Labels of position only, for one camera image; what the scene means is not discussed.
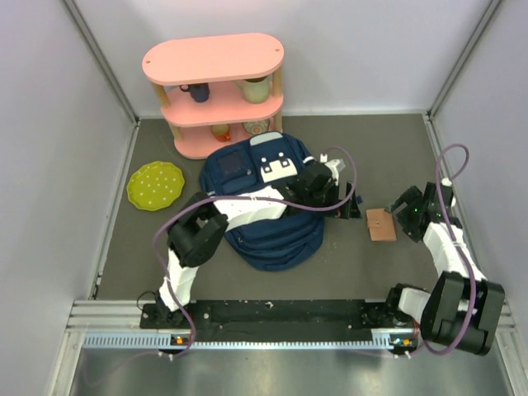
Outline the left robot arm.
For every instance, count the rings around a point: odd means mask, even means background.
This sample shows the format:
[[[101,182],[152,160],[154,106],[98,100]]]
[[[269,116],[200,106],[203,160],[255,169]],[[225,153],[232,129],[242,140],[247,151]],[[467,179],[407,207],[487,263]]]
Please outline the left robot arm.
[[[227,232],[260,221],[286,217],[289,209],[335,217],[356,198],[356,181],[346,184],[340,198],[342,159],[311,161],[299,174],[269,181],[265,186],[237,196],[199,192],[168,220],[153,237],[167,234],[163,283],[156,294],[158,316],[169,327],[182,325],[191,301],[191,287],[199,266],[214,256]]]

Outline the navy blue student backpack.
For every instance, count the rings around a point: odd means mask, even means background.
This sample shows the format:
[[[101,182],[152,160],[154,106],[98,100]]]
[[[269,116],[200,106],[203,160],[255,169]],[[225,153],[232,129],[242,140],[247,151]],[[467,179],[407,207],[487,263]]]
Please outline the navy blue student backpack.
[[[256,135],[213,152],[201,170],[201,190],[218,196],[255,191],[268,182],[294,176],[315,159],[299,139],[277,131]],[[289,209],[286,217],[260,221],[225,234],[228,243],[259,271],[283,271],[299,265],[321,247],[327,217]]]

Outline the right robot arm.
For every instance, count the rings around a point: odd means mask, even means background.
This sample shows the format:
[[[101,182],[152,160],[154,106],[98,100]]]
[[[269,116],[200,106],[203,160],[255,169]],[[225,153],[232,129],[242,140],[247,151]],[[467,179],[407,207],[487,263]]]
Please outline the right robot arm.
[[[462,224],[451,212],[452,187],[442,185],[441,193],[444,206],[434,183],[428,182],[424,191],[410,186],[385,209],[397,213],[396,220],[410,239],[424,243],[438,273],[431,292],[401,283],[393,287],[385,301],[385,317],[397,327],[413,319],[425,341],[446,347],[463,332],[456,348],[485,356],[494,341],[505,291],[476,267]]]

